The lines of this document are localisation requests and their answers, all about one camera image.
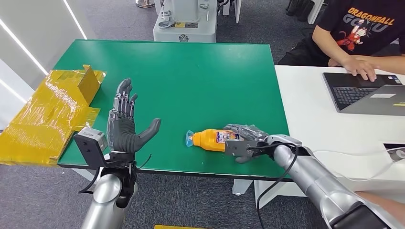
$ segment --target person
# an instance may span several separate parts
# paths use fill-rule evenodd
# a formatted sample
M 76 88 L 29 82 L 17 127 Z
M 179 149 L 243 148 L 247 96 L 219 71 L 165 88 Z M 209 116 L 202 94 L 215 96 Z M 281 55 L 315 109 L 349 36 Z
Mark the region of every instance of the person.
M 361 196 L 363 199 L 379 205 L 405 226 L 405 204 L 393 201 L 391 199 L 385 199 L 369 192 L 356 192 L 356 194 Z
M 405 74 L 403 9 L 403 0 L 333 0 L 312 37 L 301 40 L 278 64 L 342 66 L 372 82 L 375 69 Z M 398 38 L 401 56 L 371 56 Z

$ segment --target robotic arm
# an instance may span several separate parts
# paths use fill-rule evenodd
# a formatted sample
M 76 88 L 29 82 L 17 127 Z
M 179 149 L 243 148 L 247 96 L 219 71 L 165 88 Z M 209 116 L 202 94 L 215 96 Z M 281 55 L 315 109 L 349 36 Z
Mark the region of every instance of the robotic arm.
M 246 131 L 248 126 L 239 125 Z M 226 141 L 225 153 L 237 157 L 263 154 L 283 167 L 320 211 L 330 229 L 403 229 L 380 206 L 356 195 L 318 161 L 311 150 L 286 135 L 269 135 L 263 141 Z
M 118 86 L 113 109 L 109 112 L 107 138 L 89 127 L 74 136 L 77 146 L 90 169 L 97 169 L 93 181 L 81 192 L 93 194 L 92 203 L 82 224 L 83 229 L 119 229 L 136 195 L 135 152 L 158 132 L 160 119 L 149 128 L 135 133 L 134 103 L 129 97 L 131 80 Z M 268 135 L 254 126 L 227 125 L 245 141 L 226 141 L 225 153 L 237 157 L 238 163 L 268 155 L 286 170 L 293 181 L 320 211 L 330 229 L 405 229 L 394 217 L 343 186 L 302 143 L 286 135 Z M 87 189 L 95 182 L 103 167 L 94 192 Z
M 137 94 L 131 98 L 131 80 L 123 80 L 117 88 L 113 108 L 109 111 L 107 138 L 109 159 L 103 155 L 107 147 L 104 133 L 89 127 L 74 136 L 86 163 L 96 169 L 93 181 L 81 192 L 93 194 L 92 203 L 82 224 L 83 229 L 119 229 L 138 191 L 135 152 L 139 151 L 160 128 L 160 119 L 139 135 L 135 133 L 134 106 Z M 103 167 L 94 192 L 87 191 Z

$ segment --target laptop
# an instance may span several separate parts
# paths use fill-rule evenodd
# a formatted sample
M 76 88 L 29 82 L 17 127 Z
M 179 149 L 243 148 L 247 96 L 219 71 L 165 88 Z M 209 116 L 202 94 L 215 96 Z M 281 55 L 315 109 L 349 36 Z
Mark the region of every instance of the laptop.
M 405 86 L 395 75 L 377 75 L 374 82 L 348 73 L 323 76 L 340 113 L 405 116 Z

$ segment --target laptop keyboard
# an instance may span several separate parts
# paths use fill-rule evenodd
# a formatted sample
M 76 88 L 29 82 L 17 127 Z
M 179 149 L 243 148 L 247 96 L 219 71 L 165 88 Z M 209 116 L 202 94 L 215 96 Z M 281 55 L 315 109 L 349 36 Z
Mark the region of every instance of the laptop keyboard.
M 335 92 L 337 102 L 340 104 L 353 104 L 359 99 L 377 90 L 376 88 L 357 88 L 357 87 L 332 87 Z

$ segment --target green table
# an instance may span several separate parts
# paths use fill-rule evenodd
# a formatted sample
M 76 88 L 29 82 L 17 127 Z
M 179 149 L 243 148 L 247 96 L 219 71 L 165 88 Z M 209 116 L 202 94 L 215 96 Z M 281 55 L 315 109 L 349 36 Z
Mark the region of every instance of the green table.
M 93 69 L 107 76 L 91 107 L 101 108 L 93 128 L 105 131 L 118 84 L 132 79 L 138 94 L 137 132 L 161 118 L 158 134 L 136 154 L 143 172 L 274 180 L 283 169 L 267 156 L 240 165 L 231 156 L 186 147 L 185 133 L 229 123 L 255 124 L 269 134 L 287 134 L 269 45 L 76 40 L 55 69 Z M 58 165 L 86 168 L 71 142 Z

